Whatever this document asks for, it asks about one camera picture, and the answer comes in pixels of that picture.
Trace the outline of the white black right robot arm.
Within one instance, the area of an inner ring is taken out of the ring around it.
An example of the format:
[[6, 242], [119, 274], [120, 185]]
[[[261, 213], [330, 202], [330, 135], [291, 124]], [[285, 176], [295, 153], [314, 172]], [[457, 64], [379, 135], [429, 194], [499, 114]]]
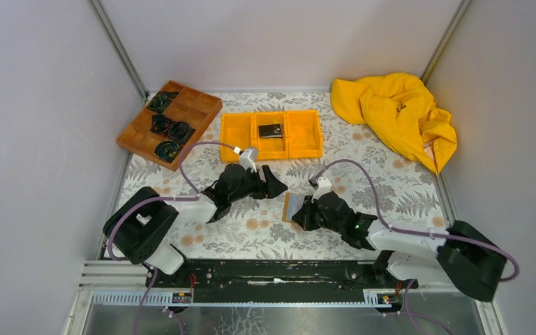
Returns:
[[297, 204], [285, 216], [301, 229], [331, 230], [353, 248], [377, 251], [372, 277], [381, 287], [415, 279], [451, 283], [481, 302], [495, 297], [507, 258], [465, 221], [429, 231], [411, 230], [405, 225], [387, 228], [376, 215], [354, 211], [334, 192], [319, 198], [307, 195], [290, 199]]

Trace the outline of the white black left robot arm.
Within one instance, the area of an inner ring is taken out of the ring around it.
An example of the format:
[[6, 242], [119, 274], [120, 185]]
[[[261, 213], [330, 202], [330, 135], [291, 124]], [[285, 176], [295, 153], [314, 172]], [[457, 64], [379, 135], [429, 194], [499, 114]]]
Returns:
[[194, 198], [161, 196], [145, 186], [103, 226], [108, 246], [120, 252], [108, 255], [133, 265], [147, 265], [162, 272], [169, 285], [179, 287], [188, 280], [189, 270], [183, 254], [163, 242], [173, 225], [213, 223], [226, 216], [238, 200], [273, 199], [287, 189], [269, 166], [255, 170], [236, 163], [227, 165], [218, 179]]

